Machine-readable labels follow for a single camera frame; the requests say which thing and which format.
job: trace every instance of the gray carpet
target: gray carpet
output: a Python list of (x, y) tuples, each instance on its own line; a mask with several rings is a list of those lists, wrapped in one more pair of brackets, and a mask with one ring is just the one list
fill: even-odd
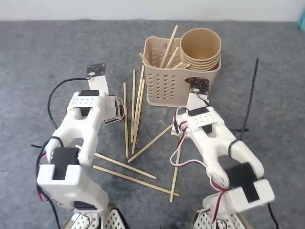
[[(280, 228), (305, 224), (305, 33), (296, 23), (195, 22), (195, 21), (40, 21), (0, 22), (0, 228), (55, 228), (49, 204), (39, 201), (34, 165), (38, 150), (53, 132), (47, 116), (52, 88), (71, 77), (84, 77), (86, 66), (106, 62), (110, 93), (122, 96), (127, 82), (131, 104), (132, 70), (139, 72), (145, 38), (177, 36), (194, 27), (215, 30), (223, 42), (222, 69), (211, 104), (227, 126), (241, 127), (246, 111), (256, 57), (260, 58), (253, 105), (244, 141), (262, 161), (273, 187), (272, 204)], [(86, 82), (69, 83), (56, 92), (51, 109), (57, 123), (73, 92), (87, 89)], [(173, 108), (143, 103), (137, 149), (142, 148), (171, 122)], [(157, 180), (95, 159), (94, 164), (171, 188), (174, 168), (169, 156), (177, 144), (169, 133), (150, 147), (133, 166)], [(125, 161), (124, 125), (101, 129), (98, 152)], [(182, 146), (182, 161), (200, 158), (190, 140)], [(199, 165), (179, 170), (176, 191), (169, 195), (89, 169), (94, 181), (109, 194), (132, 229), (190, 228), (202, 199), (214, 193)], [(63, 225), (71, 211), (58, 208)], [(275, 228), (267, 207), (245, 213), (253, 228)]]

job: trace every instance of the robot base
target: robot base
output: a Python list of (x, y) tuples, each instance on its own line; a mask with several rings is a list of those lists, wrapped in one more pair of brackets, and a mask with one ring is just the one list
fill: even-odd
[(197, 214), (193, 229), (251, 229), (252, 227), (240, 214), (230, 214), (217, 217), (211, 224), (211, 217), (206, 214)]
[(103, 222), (98, 213), (75, 213), (64, 229), (128, 229), (118, 208), (112, 208)]

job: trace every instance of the white wall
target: white wall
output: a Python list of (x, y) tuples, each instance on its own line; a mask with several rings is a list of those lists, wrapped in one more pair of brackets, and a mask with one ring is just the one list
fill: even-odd
[(298, 21), (305, 0), (0, 0), (0, 20)]

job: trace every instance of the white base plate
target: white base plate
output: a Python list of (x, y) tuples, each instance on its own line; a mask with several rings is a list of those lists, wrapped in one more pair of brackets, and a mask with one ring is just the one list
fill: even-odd
[(217, 224), (220, 229), (246, 229), (236, 214), (218, 217), (213, 224), (208, 214), (199, 214), (193, 229), (216, 229)]
[[(75, 213), (69, 222), (69, 225), (64, 229), (96, 229), (99, 228), (98, 213)], [(120, 217), (118, 210), (112, 209), (103, 223), (102, 229), (125, 229), (125, 225)]]

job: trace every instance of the paper cup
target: paper cup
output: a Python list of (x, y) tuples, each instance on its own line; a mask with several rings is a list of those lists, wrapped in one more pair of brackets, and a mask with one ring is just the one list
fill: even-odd
[(180, 52), (195, 62), (212, 60), (220, 54), (220, 50), (220, 37), (207, 28), (189, 30), (180, 40)]

